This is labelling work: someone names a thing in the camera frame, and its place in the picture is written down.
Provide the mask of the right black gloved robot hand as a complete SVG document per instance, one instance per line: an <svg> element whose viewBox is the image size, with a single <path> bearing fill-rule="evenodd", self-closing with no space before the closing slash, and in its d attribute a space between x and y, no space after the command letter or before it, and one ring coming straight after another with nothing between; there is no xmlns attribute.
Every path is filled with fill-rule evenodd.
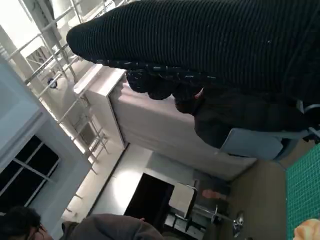
<svg viewBox="0 0 320 240"><path fill-rule="evenodd" d="M93 63L320 101L317 0L138 0L70 29Z"/></svg>

